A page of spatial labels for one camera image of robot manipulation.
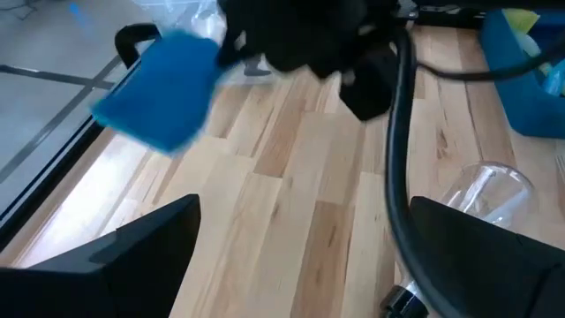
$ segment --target blue bin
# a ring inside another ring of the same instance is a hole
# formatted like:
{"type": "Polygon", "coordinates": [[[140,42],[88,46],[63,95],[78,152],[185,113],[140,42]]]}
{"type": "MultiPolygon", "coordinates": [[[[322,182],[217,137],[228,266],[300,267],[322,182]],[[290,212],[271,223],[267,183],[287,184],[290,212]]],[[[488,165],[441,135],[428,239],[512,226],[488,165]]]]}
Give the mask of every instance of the blue bin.
{"type": "MultiPolygon", "coordinates": [[[[565,13],[539,14],[541,18],[530,36],[543,50],[565,29],[565,13]]],[[[480,42],[491,70],[530,58],[520,48],[502,11],[487,13],[480,42]]],[[[543,80],[541,72],[529,72],[519,78],[497,81],[496,89],[514,130],[526,136],[565,139],[565,98],[547,94],[541,86],[543,80]]]]}

